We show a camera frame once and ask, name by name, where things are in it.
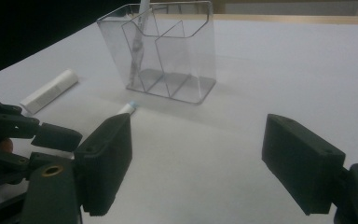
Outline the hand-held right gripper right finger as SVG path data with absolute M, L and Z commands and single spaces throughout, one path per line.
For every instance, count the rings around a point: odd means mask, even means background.
M 262 161 L 307 214 L 326 214 L 345 153 L 293 119 L 269 114 Z

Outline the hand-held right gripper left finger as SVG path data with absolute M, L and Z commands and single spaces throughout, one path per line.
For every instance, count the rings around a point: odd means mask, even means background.
M 106 119 L 75 151 L 83 176 L 83 209 L 104 216 L 113 204 L 132 159 L 131 115 Z

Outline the clear plastic pen holder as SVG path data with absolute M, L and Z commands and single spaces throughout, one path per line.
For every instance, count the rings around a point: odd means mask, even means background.
M 144 55 L 131 88 L 132 20 L 139 4 L 127 4 L 97 20 L 126 89 L 198 105 L 216 83 L 213 4 L 210 1 L 150 3 Z

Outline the white pen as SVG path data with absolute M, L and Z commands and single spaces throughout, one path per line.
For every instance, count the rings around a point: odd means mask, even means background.
M 118 112 L 117 114 L 130 114 L 132 115 L 138 108 L 138 104 L 134 101 L 130 101 L 126 103 Z

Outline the white cylindrical tube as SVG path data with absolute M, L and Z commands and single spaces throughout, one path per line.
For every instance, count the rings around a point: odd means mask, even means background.
M 35 114 L 51 103 L 78 82 L 78 76 L 67 69 L 38 90 L 20 101 L 20 105 L 29 113 Z

